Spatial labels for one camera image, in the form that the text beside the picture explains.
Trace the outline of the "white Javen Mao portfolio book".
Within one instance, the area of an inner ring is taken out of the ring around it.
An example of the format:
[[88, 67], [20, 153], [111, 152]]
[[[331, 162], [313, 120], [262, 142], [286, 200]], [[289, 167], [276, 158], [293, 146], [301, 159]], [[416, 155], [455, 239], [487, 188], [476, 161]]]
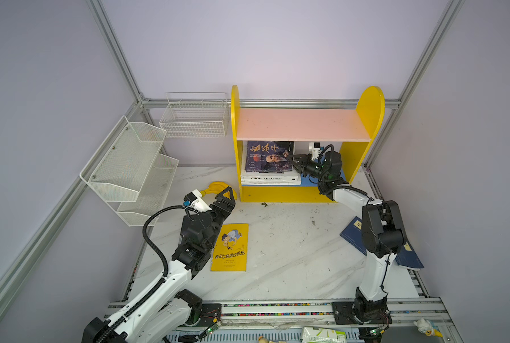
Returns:
[[297, 187], [302, 185], [302, 180], [246, 180], [241, 181], [242, 186], [261, 186], [261, 187], [270, 187], [270, 186], [292, 186]]

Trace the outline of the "dark purple portrait book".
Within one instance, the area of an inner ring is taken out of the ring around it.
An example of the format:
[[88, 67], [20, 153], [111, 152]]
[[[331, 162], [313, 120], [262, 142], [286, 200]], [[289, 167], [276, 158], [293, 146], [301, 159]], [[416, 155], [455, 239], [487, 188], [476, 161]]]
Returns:
[[293, 141], [246, 141], [244, 171], [249, 173], [283, 173], [293, 170], [289, 155]]

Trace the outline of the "yellow paperback book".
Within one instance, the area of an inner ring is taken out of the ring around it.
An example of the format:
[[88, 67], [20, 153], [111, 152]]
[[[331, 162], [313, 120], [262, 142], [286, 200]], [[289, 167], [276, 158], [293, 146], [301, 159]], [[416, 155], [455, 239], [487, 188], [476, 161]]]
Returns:
[[248, 244], [248, 224], [224, 224], [213, 250], [211, 271], [245, 272]]

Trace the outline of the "white Chokladfabriken book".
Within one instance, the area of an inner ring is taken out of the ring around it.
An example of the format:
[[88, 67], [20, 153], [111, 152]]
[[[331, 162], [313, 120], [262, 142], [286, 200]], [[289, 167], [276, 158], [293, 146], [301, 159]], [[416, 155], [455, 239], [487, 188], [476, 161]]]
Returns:
[[242, 166], [241, 166], [241, 180], [300, 180], [301, 176], [298, 172], [296, 172], [294, 169], [289, 172], [283, 172], [283, 173], [249, 173], [244, 171], [245, 167], [245, 158], [246, 158], [246, 142], [244, 142], [244, 157], [242, 160]]

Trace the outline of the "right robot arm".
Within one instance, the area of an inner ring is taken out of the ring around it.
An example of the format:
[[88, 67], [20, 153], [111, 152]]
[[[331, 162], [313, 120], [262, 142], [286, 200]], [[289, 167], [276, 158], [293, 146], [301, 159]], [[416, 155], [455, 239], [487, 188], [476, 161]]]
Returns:
[[319, 194], [355, 211], [362, 220], [361, 239], [366, 249], [365, 271], [356, 288], [352, 316], [360, 323], [370, 322], [386, 311], [386, 279], [391, 263], [407, 243], [399, 205], [392, 200], [370, 197], [342, 177], [342, 158], [332, 145], [316, 160], [309, 154], [287, 157], [296, 172], [313, 177]]

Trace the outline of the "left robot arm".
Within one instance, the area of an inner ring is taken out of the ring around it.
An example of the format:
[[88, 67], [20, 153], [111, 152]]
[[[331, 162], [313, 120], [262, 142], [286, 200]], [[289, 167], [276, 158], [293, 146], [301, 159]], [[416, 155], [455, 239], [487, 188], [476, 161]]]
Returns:
[[[186, 289], [212, 257], [223, 223], [236, 207], [234, 189], [214, 182], [194, 190], [182, 204], [165, 207], [149, 217], [142, 237], [162, 262], [161, 273], [132, 301], [108, 319], [94, 318], [82, 334], [83, 342], [159, 342], [183, 324], [199, 322], [202, 299]], [[179, 244], [170, 259], [151, 240], [148, 227], [162, 214], [184, 212]]]

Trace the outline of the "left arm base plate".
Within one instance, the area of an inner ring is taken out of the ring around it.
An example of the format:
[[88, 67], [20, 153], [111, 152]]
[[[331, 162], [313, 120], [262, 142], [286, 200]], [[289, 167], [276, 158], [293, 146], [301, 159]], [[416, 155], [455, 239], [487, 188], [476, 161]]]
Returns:
[[222, 305], [220, 303], [202, 303], [191, 308], [191, 313], [185, 325], [188, 327], [209, 327], [220, 320]]

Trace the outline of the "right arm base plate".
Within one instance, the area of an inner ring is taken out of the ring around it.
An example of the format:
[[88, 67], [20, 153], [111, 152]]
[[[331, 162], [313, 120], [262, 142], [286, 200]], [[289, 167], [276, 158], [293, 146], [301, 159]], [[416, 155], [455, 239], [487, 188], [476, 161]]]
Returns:
[[391, 324], [387, 298], [379, 301], [333, 302], [332, 312], [336, 324]]

